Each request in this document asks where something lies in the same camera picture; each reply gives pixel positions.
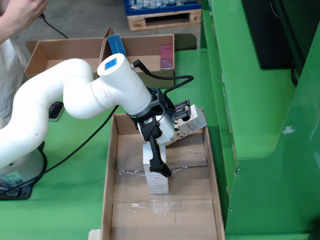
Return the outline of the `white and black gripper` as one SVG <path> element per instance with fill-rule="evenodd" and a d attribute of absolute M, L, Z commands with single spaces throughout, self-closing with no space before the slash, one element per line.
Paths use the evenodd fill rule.
<path fill-rule="evenodd" d="M 159 145 L 171 141 L 174 136 L 174 123 L 164 94 L 160 89 L 157 89 L 156 93 L 146 87 L 135 87 L 133 103 L 138 106 L 139 112 L 129 117 L 144 141 L 150 142 L 152 150 L 152 159 L 149 161 L 150 172 L 169 178 L 172 172 L 162 161 Z"/>

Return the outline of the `person's hand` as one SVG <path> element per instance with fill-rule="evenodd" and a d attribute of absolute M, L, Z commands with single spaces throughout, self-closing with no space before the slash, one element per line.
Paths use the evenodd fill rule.
<path fill-rule="evenodd" d="M 46 0 L 11 0 L 5 14 L 17 29 L 23 30 L 34 23 L 46 8 Z"/>

